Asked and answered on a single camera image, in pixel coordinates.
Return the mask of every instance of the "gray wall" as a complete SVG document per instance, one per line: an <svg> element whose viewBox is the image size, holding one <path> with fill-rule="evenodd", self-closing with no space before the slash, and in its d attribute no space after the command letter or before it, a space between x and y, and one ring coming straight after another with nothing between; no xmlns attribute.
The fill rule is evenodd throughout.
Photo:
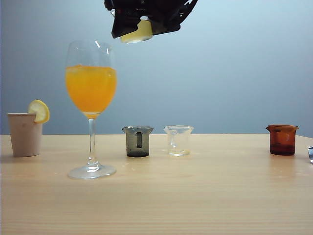
<svg viewBox="0 0 313 235"><path fill-rule="evenodd" d="M106 41L118 87L97 133L188 124L194 133L266 133L298 125L313 137L313 1L200 0L181 30L126 45L103 0L1 1L1 133L7 112L41 99L45 134L88 132L64 83L68 44Z"/></svg>

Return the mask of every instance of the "brown beaker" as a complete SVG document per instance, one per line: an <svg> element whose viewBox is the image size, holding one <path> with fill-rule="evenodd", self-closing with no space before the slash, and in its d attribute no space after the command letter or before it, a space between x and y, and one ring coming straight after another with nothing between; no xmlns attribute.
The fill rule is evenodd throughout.
<svg viewBox="0 0 313 235"><path fill-rule="evenodd" d="M295 132L299 127L292 125L269 125L269 151L276 155L293 155Z"/></svg>

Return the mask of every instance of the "metal object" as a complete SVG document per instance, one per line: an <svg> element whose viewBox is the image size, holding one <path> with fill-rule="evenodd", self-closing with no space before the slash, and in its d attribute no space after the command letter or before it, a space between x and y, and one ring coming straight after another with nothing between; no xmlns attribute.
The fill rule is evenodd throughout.
<svg viewBox="0 0 313 235"><path fill-rule="evenodd" d="M308 148L308 152L309 152L310 162L311 164L313 164L313 146Z"/></svg>
<svg viewBox="0 0 313 235"><path fill-rule="evenodd" d="M149 155L150 126L126 126L122 130L126 134L126 154L129 157L145 157Z"/></svg>

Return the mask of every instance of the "wine glass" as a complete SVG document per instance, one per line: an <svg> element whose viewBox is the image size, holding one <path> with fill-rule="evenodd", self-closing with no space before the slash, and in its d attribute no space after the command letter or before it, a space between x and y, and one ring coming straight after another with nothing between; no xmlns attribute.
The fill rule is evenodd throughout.
<svg viewBox="0 0 313 235"><path fill-rule="evenodd" d="M95 120L113 99L116 70L112 66L112 48L99 41L74 41L68 47L65 82L69 97L87 117L90 152L87 164L68 174L76 179L94 179L116 172L110 165L101 165L95 154Z"/></svg>

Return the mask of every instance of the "glass base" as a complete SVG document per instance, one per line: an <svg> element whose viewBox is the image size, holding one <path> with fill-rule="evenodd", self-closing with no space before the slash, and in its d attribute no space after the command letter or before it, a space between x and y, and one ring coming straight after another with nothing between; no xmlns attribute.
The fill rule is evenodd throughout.
<svg viewBox="0 0 313 235"><path fill-rule="evenodd" d="M189 150L170 150L169 155L172 156L184 156L190 154Z"/></svg>
<svg viewBox="0 0 313 235"><path fill-rule="evenodd" d="M83 167L75 168L68 174L73 179L90 180L99 177L109 176L116 173L116 169L111 165L101 165L100 163L95 165L85 165Z"/></svg>

